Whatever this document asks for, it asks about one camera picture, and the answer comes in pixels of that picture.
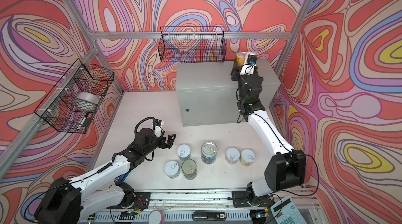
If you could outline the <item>large blue-label can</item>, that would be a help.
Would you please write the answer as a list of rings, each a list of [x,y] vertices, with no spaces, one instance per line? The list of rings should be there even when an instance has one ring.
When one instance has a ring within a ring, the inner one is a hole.
[[[207,141],[201,147],[202,161],[206,164],[212,164],[216,161],[217,145],[213,142]]]

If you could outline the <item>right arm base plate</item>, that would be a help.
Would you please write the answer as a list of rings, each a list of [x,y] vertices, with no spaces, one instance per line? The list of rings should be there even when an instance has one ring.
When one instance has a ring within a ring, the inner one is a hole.
[[[272,195],[256,196],[248,189],[232,191],[232,196],[228,197],[228,200],[232,201],[235,208],[269,208],[275,203]]]

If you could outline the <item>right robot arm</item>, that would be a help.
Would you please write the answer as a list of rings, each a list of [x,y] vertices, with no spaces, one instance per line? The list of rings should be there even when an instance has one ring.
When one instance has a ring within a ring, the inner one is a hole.
[[[263,77],[258,74],[257,60],[252,52],[237,52],[230,73],[231,80],[238,83],[239,116],[256,131],[269,152],[270,160],[263,178],[248,186],[252,198],[303,185],[307,163],[305,153],[292,147],[268,117],[260,100]]]

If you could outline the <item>small orange-label can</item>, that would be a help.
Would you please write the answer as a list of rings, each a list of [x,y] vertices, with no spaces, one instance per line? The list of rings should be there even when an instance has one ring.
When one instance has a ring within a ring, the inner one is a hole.
[[[242,67],[246,61],[247,52],[238,51],[236,53],[236,59],[239,67]]]

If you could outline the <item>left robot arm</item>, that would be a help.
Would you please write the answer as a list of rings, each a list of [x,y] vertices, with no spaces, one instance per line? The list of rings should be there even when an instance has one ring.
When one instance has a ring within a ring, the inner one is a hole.
[[[156,149],[171,149],[176,137],[175,134],[165,135],[162,120],[142,119],[135,126],[133,142],[114,153],[110,161],[80,176],[55,180],[42,194],[34,218],[40,224],[77,224],[106,208],[132,208],[137,196],[129,184],[121,181],[105,190],[101,187],[144,161],[152,161],[147,156]]]

